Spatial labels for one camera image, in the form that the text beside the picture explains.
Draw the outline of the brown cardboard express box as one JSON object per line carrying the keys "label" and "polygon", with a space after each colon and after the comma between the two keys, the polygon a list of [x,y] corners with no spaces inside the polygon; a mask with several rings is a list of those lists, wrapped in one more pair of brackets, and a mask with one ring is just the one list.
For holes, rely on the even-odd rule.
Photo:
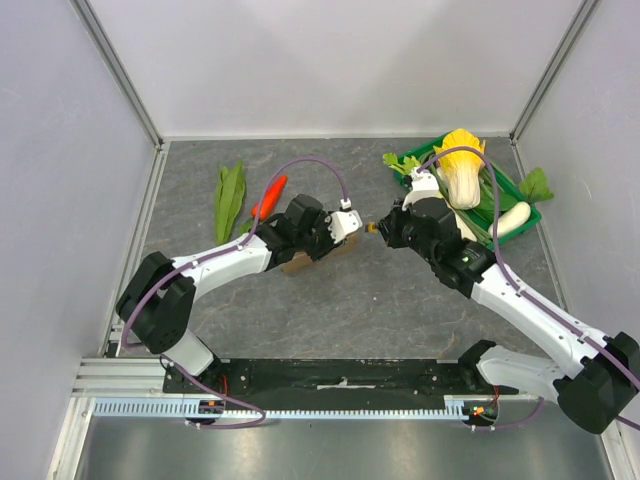
{"label": "brown cardboard express box", "polygon": [[[337,257],[353,251],[357,245],[359,237],[359,233],[348,235],[342,244],[332,249],[327,255],[322,257],[322,260]],[[293,274],[294,272],[311,266],[314,263],[317,263],[317,260],[312,260],[311,257],[304,252],[297,252],[289,262],[282,264],[280,269],[285,274]]]}

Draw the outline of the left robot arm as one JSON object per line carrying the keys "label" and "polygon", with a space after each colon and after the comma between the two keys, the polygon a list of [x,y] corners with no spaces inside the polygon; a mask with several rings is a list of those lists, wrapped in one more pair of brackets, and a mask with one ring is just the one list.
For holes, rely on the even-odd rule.
{"label": "left robot arm", "polygon": [[147,255],[116,303],[118,317],[155,355],[185,370],[185,382],[208,393],[219,382],[218,357],[188,328],[194,303],[239,278],[287,264],[297,254],[318,261],[342,247],[362,227],[358,212],[343,201],[326,211],[299,194],[286,210],[257,224],[254,233],[210,250],[168,258]]}

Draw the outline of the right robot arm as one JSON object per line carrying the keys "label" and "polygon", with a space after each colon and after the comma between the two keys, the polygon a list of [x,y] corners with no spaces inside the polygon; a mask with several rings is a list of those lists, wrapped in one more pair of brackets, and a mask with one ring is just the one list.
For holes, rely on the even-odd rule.
{"label": "right robot arm", "polygon": [[462,237],[444,200],[396,201],[376,227],[389,247],[414,251],[442,284],[500,315],[547,355],[487,342],[458,368],[465,391],[492,384],[534,394],[592,434],[603,433],[638,395],[638,342],[587,325],[528,286],[498,253]]}

